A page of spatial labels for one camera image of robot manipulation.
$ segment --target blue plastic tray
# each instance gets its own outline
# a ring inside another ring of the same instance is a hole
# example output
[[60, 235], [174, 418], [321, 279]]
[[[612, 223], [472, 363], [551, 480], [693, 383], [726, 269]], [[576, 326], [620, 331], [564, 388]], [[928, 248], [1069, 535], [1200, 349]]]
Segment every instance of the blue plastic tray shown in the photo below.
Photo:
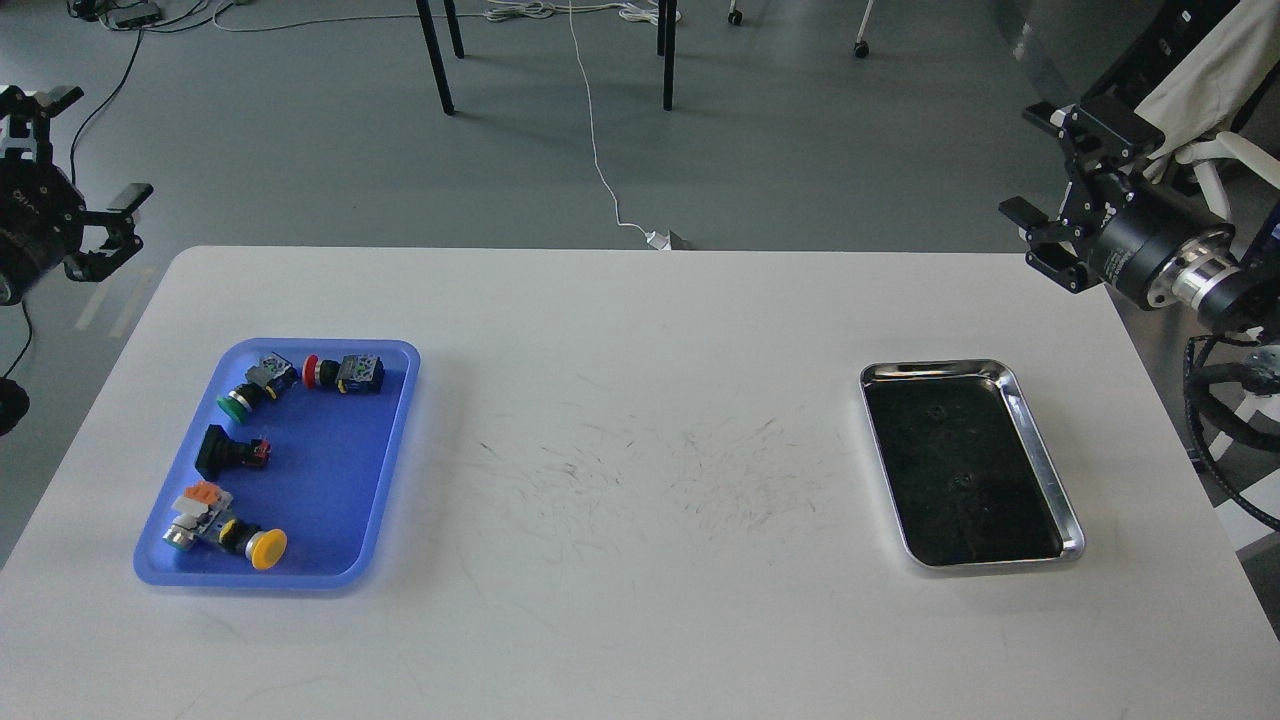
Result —
[[[333, 360], [379, 355], [387, 373], [378, 395], [307, 389], [298, 382], [236, 424], [216, 398], [244, 382], [244, 370], [269, 352], [280, 354], [300, 373], [311, 354]], [[133, 550], [138, 578], [155, 585], [333, 589], [360, 577], [378, 543], [420, 364], [412, 345], [393, 340], [253, 338], [228, 350]], [[173, 501], [202, 479], [195, 460], [210, 424], [239, 442], [262, 437], [271, 443], [265, 468], [227, 468], [216, 480], [234, 496], [238, 516], [288, 536], [284, 556], [269, 570], [255, 570], [244, 557], [202, 542], [182, 552], [163, 539], [178, 515]]]

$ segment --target black table leg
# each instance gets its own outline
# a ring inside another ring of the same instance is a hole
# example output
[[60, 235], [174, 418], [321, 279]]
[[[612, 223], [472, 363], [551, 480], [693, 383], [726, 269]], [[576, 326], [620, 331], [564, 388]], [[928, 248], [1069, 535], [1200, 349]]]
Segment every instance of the black table leg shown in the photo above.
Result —
[[440, 58], [440, 41], [435, 38], [435, 23], [431, 20], [431, 5], [428, 0], [417, 1], [417, 17], [422, 20], [422, 35], [426, 37], [426, 53], [431, 56], [431, 72], [435, 73], [435, 88], [440, 91], [440, 106], [445, 115], [453, 114], [453, 96], [449, 95], [449, 78], [444, 77], [444, 59]]
[[671, 110], [672, 86], [676, 82], [676, 0], [667, 0], [666, 40], [662, 72], [662, 109]]
[[449, 20], [449, 38], [453, 40], [453, 56], [462, 59], [462, 31], [458, 29], [458, 9], [453, 6], [453, 0], [444, 0], [444, 17]]
[[667, 49], [667, 0], [658, 0], [658, 56]]

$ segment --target stainless steel tray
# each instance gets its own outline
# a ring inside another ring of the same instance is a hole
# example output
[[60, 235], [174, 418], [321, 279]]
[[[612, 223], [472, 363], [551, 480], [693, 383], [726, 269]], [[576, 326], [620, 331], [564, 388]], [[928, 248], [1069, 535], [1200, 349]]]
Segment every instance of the stainless steel tray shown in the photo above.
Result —
[[1004, 364], [869, 365], [861, 388], [914, 560], [960, 569], [1074, 560], [1084, 552], [1080, 523]]

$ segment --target yellow mushroom button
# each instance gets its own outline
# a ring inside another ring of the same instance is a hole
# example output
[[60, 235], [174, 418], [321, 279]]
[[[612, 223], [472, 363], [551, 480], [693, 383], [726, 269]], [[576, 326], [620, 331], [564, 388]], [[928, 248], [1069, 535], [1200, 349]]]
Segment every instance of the yellow mushroom button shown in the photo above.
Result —
[[284, 555], [284, 546], [288, 542], [289, 538], [279, 528], [260, 533], [253, 538], [252, 547], [248, 548], [248, 560], [253, 564], [253, 569], [269, 570], [274, 568], [280, 561], [280, 556]]

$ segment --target white cloth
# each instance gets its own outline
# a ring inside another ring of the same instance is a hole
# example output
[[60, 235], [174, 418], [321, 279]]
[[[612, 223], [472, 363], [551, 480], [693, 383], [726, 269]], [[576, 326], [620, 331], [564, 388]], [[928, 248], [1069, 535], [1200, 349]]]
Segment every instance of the white cloth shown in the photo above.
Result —
[[1226, 129], [1280, 61], [1280, 0], [1240, 0], [1135, 111], [1165, 133], [1158, 159]]

